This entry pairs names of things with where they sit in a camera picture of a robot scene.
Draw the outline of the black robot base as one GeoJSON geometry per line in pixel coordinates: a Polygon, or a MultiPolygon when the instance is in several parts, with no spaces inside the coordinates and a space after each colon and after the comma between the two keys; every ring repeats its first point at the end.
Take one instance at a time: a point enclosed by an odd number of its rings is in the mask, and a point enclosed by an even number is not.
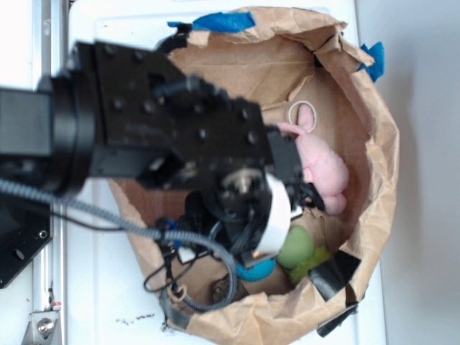
{"type": "Polygon", "coordinates": [[[47,203],[1,196],[1,288],[7,288],[52,239],[47,203]]]}

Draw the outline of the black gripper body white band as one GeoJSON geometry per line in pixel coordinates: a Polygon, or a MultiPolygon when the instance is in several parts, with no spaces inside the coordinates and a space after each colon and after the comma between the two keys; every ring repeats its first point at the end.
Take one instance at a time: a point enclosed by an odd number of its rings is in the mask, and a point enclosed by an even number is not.
{"type": "Polygon", "coordinates": [[[323,210],[323,199],[312,183],[284,184],[274,175],[249,170],[225,179],[219,192],[188,194],[185,224],[237,259],[271,259],[281,251],[291,221],[305,207],[323,210]]]}

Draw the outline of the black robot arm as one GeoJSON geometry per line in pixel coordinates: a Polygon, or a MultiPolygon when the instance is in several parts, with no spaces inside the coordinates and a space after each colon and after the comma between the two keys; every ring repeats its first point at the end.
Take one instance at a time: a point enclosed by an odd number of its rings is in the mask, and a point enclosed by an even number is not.
{"type": "Polygon", "coordinates": [[[325,207],[294,141],[256,103],[163,51],[100,42],[77,44],[36,91],[1,90],[1,178],[61,196],[88,178],[185,190],[178,228],[241,259],[279,252],[292,218],[325,207]]]}

